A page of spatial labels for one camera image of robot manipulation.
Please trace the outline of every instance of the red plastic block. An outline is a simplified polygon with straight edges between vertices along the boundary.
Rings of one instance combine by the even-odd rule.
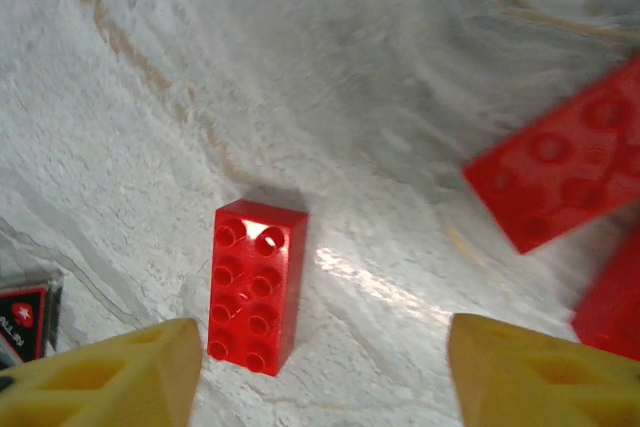
[[[575,310],[583,344],[640,361],[640,223]]]
[[[247,200],[216,211],[209,355],[278,374],[293,350],[308,218]]]
[[[479,156],[464,175],[520,253],[640,195],[640,57]]]

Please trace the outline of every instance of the toy brick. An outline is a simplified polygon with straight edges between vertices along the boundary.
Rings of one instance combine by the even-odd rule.
[[[175,319],[2,371],[0,427],[187,427],[202,362]]]
[[[278,374],[294,346],[307,222],[243,199],[216,211],[209,355]]]
[[[640,426],[640,363],[456,314],[449,366],[467,427]]]
[[[583,344],[640,361],[640,224],[576,307],[571,325]]]
[[[463,173],[520,253],[640,195],[640,57]]]

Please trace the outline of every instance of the white fabric surface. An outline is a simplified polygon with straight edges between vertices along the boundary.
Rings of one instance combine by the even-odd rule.
[[[206,335],[214,210],[312,214],[277,379],[206,360],[200,426],[459,426],[471,311],[572,338],[632,207],[518,256],[461,162],[638,45],[639,0],[0,0],[0,265],[67,274],[64,348]]]

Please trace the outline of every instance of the yellow plastic part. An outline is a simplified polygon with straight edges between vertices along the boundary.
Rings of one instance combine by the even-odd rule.
[[[176,319],[0,371],[0,427],[183,427],[202,348]]]
[[[449,366],[466,427],[640,426],[640,362],[473,314]]]

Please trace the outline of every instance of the red lego brick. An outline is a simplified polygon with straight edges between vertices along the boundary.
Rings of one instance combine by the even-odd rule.
[[[583,344],[640,361],[640,223],[575,309]]]
[[[209,355],[278,374],[293,351],[308,218],[247,200],[216,211]]]
[[[463,173],[520,253],[640,195],[640,57]]]

